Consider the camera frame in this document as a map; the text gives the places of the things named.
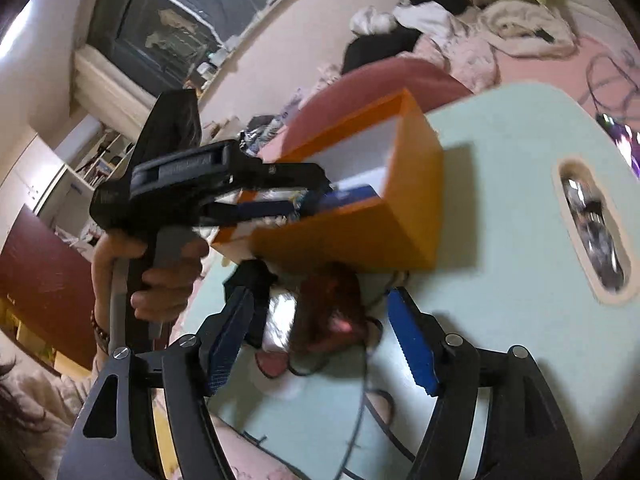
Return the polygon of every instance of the wall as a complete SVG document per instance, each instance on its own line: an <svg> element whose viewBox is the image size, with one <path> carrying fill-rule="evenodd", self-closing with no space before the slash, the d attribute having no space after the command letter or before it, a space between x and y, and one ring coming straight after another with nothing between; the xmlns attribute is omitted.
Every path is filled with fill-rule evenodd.
<svg viewBox="0 0 640 480"><path fill-rule="evenodd" d="M310 87L325 63L341 66L361 7L392 10L398 0L284 0L227 60L200 106L202 124L277 113L297 87Z"/></svg>
<svg viewBox="0 0 640 480"><path fill-rule="evenodd" d="M99 130L100 121L91 115L85 115L54 152L71 165L78 153L98 134Z"/></svg>
<svg viewBox="0 0 640 480"><path fill-rule="evenodd" d="M31 0L26 26L0 58L0 182L35 130L46 141L69 117L80 0Z"/></svg>

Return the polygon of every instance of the door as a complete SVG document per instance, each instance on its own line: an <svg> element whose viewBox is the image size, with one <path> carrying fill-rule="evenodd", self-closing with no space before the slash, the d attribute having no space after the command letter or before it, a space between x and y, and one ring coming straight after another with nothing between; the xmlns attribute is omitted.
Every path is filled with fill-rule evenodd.
<svg viewBox="0 0 640 480"><path fill-rule="evenodd" d="M92 368L91 264L26 205L0 253L0 292L35 335L79 365Z"/></svg>

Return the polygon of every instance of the bracelet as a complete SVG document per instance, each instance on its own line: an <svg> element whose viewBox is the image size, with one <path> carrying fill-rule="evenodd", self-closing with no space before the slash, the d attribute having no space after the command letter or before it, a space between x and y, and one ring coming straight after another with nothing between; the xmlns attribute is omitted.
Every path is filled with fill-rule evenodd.
<svg viewBox="0 0 640 480"><path fill-rule="evenodd" d="M109 355L109 333L103 330L95 320L95 309L91 311L91 327L94 329L95 342L98 347Z"/></svg>

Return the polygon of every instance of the orange box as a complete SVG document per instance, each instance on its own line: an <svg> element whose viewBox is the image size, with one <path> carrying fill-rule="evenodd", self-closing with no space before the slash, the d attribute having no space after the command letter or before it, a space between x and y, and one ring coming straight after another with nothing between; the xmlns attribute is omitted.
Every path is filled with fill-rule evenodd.
<svg viewBox="0 0 640 480"><path fill-rule="evenodd" d="M443 152L407 90L355 112L278 160L301 161L318 163L341 189L369 184L379 196L247 235L221 229L216 250L236 263L255 256L295 274L333 261L364 272L433 269ZM240 200L252 197L243 192Z"/></svg>

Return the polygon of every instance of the finger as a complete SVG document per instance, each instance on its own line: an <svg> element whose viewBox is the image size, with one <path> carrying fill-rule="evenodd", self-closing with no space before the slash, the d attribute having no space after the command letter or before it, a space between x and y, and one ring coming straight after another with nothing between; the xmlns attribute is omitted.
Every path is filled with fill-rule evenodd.
<svg viewBox="0 0 640 480"><path fill-rule="evenodd" d="M196 238L184 245L181 256L183 258L204 258L209 254L209 244L204 238Z"/></svg>
<svg viewBox="0 0 640 480"><path fill-rule="evenodd" d="M122 231L105 233L95 247L94 260L91 266L94 293L100 308L106 312L111 297L111 277L113 264L119 257L139 258L146 251L146 244L131 238Z"/></svg>
<svg viewBox="0 0 640 480"><path fill-rule="evenodd" d="M149 290L139 290L131 295L131 306L136 310L168 310L183 303L187 303L193 292L192 286L180 288L155 287Z"/></svg>
<svg viewBox="0 0 640 480"><path fill-rule="evenodd" d="M140 258L146 251L146 244L126 235L123 231L114 230L105 233L95 248L94 261L115 260L116 258Z"/></svg>
<svg viewBox="0 0 640 480"><path fill-rule="evenodd" d="M187 308L187 304L183 303L167 310L155 310L152 308L138 308L134 315L137 319L144 321L166 323L178 319L178 316Z"/></svg>
<svg viewBox="0 0 640 480"><path fill-rule="evenodd" d="M181 259L178 263L164 269L149 269L142 274L142 281L151 286L179 288L193 285L202 273L199 260Z"/></svg>

